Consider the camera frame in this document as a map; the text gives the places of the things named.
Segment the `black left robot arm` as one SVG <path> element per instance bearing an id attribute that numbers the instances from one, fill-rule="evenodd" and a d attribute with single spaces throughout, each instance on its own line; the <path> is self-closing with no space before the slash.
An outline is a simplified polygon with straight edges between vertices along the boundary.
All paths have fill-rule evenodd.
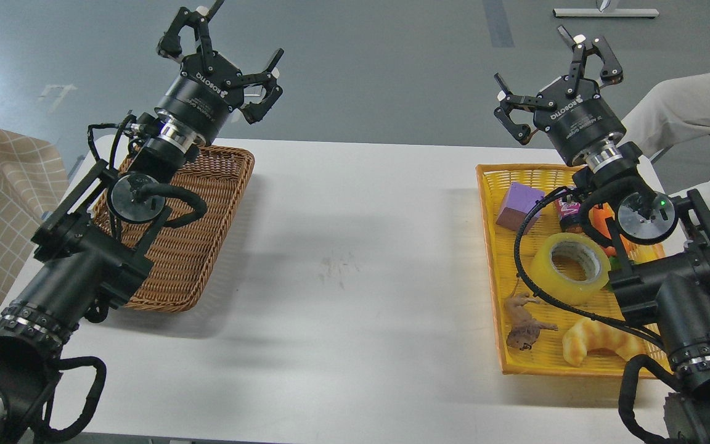
<path id="1" fill-rule="evenodd" d="M 116 129 L 111 155 L 129 139 L 130 166 L 104 160 L 88 126 L 95 163 L 79 185 L 36 230 L 35 258 L 43 267 L 0 314 L 0 443 L 26 430 L 36 442 L 64 442 L 95 415 L 107 368 L 101 359 L 62 359 L 82 319 L 105 320 L 147 280 L 149 248 L 164 229 L 202 219 L 208 204 L 171 180 L 194 162 L 231 113 L 261 121 L 282 95 L 276 51 L 259 73 L 244 74 L 212 47 L 209 22 L 221 7 L 180 8 L 156 47 L 180 64 L 154 113 L 129 113 Z"/>

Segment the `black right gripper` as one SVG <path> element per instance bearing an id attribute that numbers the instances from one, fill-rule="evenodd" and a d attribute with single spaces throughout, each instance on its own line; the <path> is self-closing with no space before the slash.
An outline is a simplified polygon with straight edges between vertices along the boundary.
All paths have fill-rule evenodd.
<path id="1" fill-rule="evenodd" d="M 587 59 L 595 55 L 601 60 L 599 76 L 602 85 L 619 84 L 624 75 L 622 65 L 604 36 L 593 39 L 584 35 L 572 36 L 563 25 L 556 30 L 573 53 L 569 73 L 547 85 L 536 97 L 512 93 L 501 75 L 495 73 L 500 92 L 494 115 L 522 146 L 529 144 L 539 130 L 544 130 L 564 163 L 573 167 L 584 163 L 582 153 L 592 144 L 611 136 L 619 140 L 626 133 L 622 121 L 601 98 L 599 84 L 584 78 Z M 555 105 L 552 110 L 547 110 L 546 104 L 550 102 Z M 536 128 L 531 130 L 528 124 L 515 123 L 510 117 L 514 110 L 534 113 Z"/>

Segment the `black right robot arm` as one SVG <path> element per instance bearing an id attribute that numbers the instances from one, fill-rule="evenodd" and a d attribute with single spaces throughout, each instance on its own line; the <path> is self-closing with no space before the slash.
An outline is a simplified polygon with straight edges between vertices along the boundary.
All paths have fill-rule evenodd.
<path id="1" fill-rule="evenodd" d="M 512 93 L 496 74 L 495 116 L 521 144 L 544 132 L 564 163 L 577 168 L 574 188 L 538 200 L 521 228 L 553 200 L 577 197 L 586 236 L 616 250 L 620 267 L 609 283 L 623 318 L 577 309 L 527 275 L 523 231 L 513 246 L 518 276 L 550 305 L 636 335 L 667 355 L 669 370 L 645 355 L 625 365 L 619 416 L 632 435 L 645 443 L 710 443 L 710 210 L 696 189 L 669 197 L 642 179 L 642 153 L 623 141 L 625 126 L 601 96 L 603 85 L 623 79 L 609 43 L 557 30 L 573 54 L 568 73 L 533 97 Z"/>

